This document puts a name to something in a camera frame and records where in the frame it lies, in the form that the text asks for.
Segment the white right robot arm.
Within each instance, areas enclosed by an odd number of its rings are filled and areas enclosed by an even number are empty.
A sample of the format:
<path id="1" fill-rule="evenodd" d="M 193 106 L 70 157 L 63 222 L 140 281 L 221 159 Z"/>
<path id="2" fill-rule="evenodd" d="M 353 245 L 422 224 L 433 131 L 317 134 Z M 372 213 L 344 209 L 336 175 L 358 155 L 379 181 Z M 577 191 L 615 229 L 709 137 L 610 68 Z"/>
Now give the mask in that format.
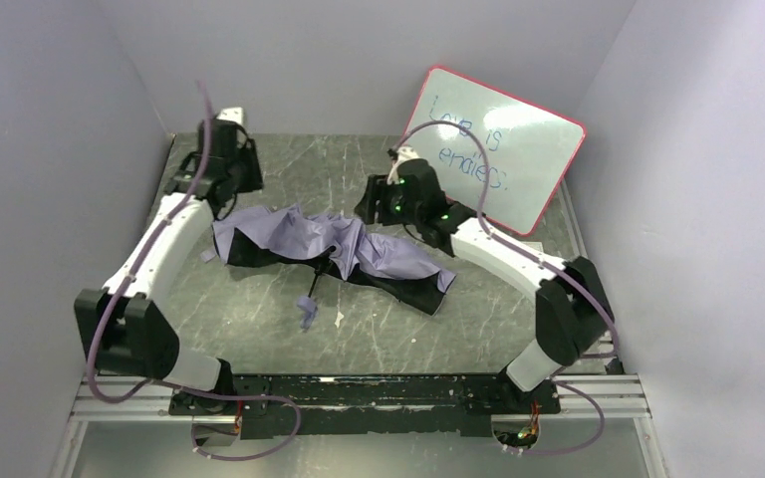
<path id="1" fill-rule="evenodd" d="M 535 337 L 502 370 L 519 390 L 573 365 L 614 326 L 596 266 L 578 256 L 541 253 L 491 227 L 475 210 L 447 198 L 433 167 L 407 160 L 369 176 L 355 213 L 367 224 L 411 225 L 430 247 L 470 262 L 535 304 Z"/>

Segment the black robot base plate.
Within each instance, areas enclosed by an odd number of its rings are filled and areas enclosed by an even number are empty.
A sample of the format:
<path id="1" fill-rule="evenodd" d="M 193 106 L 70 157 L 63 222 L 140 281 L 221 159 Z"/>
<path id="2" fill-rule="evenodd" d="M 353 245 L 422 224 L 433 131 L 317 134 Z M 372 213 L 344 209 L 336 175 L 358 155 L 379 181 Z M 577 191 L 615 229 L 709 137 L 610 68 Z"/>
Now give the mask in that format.
<path id="1" fill-rule="evenodd" d="M 520 390 L 496 373 L 372 375 L 237 375 L 241 400 L 217 402 L 186 392 L 168 413 L 196 423 L 241 419 L 243 439 L 301 435 L 457 432 L 490 437 L 501 415 L 528 418 L 561 410 L 556 386 Z"/>

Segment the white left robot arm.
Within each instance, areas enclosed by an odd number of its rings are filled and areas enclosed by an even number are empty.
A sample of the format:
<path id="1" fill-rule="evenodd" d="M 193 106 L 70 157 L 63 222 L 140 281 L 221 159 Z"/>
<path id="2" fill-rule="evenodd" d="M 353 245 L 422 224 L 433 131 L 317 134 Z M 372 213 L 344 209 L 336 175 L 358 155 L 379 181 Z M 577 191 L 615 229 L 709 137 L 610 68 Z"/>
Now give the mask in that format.
<path id="1" fill-rule="evenodd" d="M 93 394 L 107 403 L 130 395 L 101 392 L 98 372 L 138 376 L 201 396 L 232 396 L 227 361 L 184 347 L 163 313 L 181 266 L 217 215 L 239 194 L 262 189 L 255 141 L 242 108 L 220 111 L 198 127 L 197 147 L 162 190 L 158 209 L 125 263 L 74 303 Z"/>

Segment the lilac and black folding umbrella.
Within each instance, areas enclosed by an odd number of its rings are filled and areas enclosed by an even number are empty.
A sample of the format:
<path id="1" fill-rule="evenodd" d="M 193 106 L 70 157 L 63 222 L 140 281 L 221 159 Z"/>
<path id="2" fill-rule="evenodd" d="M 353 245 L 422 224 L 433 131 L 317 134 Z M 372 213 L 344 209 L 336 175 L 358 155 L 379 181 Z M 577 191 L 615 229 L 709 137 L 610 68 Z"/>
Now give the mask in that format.
<path id="1" fill-rule="evenodd" d="M 384 291 L 399 302 L 435 314 L 456 279 L 412 242 L 367 230 L 343 214 L 305 214 L 297 206 L 253 206 L 212 223 L 215 255 L 227 266 L 303 265 L 314 283 L 329 275 Z"/>

